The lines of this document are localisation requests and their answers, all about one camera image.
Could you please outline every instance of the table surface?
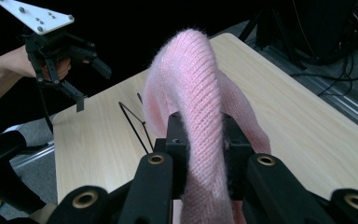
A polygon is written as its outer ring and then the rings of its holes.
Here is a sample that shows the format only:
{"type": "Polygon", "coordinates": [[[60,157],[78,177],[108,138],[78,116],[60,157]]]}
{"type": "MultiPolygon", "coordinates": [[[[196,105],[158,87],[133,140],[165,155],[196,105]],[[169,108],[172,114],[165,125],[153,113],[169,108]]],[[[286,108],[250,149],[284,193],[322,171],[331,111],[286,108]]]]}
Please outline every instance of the table surface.
{"type": "MultiPolygon", "coordinates": [[[[358,189],[358,125],[234,35],[219,35],[211,43],[219,69],[250,101],[272,155],[307,190],[329,199],[335,189],[358,189]]],[[[151,151],[136,119],[144,118],[137,93],[143,92],[146,75],[147,70],[86,99],[81,112],[72,106],[55,116],[58,202],[81,186],[111,192],[133,179],[145,151],[119,102],[133,113],[127,111],[151,151]]]]}

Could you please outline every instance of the knitted fabric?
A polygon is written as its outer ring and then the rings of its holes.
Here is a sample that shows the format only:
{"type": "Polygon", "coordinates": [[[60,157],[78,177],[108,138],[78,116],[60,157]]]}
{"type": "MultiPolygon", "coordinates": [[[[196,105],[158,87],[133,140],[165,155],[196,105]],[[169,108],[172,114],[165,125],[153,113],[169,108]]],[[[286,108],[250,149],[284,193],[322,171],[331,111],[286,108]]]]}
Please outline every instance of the knitted fabric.
{"type": "Polygon", "coordinates": [[[218,70],[205,34],[184,30],[163,46],[148,70],[143,111],[158,138],[166,137],[170,114],[182,116],[190,151],[181,223],[245,223],[241,203],[227,193],[222,112],[256,152],[270,153],[269,139],[241,90],[218,70]]]}

